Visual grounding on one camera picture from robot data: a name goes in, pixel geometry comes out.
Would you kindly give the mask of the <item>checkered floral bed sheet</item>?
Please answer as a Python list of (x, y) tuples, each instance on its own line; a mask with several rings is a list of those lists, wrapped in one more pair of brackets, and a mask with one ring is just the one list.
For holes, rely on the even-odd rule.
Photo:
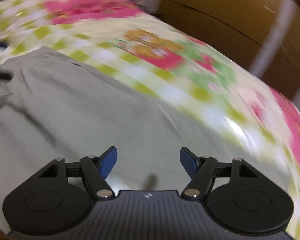
[(0, 64), (41, 46), (160, 98), (288, 173), (300, 239), (300, 112), (208, 44), (129, 0), (0, 0)]

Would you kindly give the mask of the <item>grey pants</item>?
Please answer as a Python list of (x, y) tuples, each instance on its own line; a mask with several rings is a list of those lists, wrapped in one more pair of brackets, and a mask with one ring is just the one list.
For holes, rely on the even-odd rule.
[(189, 176), (182, 147), (230, 162), (241, 157), (282, 189), (288, 174), (225, 141), (194, 118), (50, 48), (7, 60), (0, 72), (0, 228), (4, 198), (56, 158), (77, 162), (109, 147), (118, 160), (114, 191), (178, 190)]

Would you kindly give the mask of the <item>brown wooden wardrobe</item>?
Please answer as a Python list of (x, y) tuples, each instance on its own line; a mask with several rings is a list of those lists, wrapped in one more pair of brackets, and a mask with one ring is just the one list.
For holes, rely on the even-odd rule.
[(161, 0), (159, 18), (287, 98), (300, 88), (300, 0)]

